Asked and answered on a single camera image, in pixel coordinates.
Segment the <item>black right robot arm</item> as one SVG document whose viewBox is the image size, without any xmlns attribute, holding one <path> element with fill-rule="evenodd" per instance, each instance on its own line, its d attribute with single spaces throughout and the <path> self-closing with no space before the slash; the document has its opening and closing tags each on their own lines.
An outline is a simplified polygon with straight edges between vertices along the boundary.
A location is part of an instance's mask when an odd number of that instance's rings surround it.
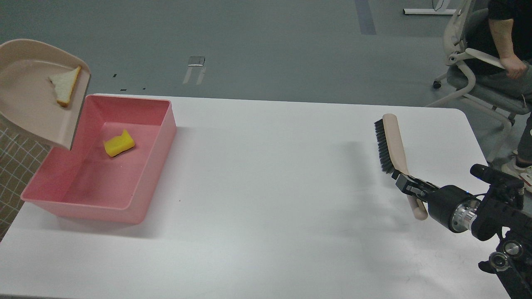
<svg viewBox="0 0 532 299">
<path fill-rule="evenodd" d="M 437 187 L 399 170 L 392 178 L 401 192 L 426 203 L 428 215 L 449 231 L 469 231 L 483 242 L 497 236 L 495 251 L 479 269 L 495 274 L 512 299 L 530 299 L 531 216 L 524 212 L 524 182 L 487 165 L 474 164 L 470 173 L 490 186 L 486 193 Z"/>
</svg>

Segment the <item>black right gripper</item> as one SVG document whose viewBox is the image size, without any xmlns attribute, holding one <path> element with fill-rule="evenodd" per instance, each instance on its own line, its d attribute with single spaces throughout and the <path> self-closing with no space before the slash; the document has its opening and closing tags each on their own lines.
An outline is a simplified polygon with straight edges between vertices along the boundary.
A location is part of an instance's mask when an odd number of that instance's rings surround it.
<svg viewBox="0 0 532 299">
<path fill-rule="evenodd" d="M 439 187 L 414 176 L 395 172 L 395 185 L 404 194 L 422 201 L 435 221 L 452 231 L 471 230 L 481 200 L 454 185 Z"/>
</svg>

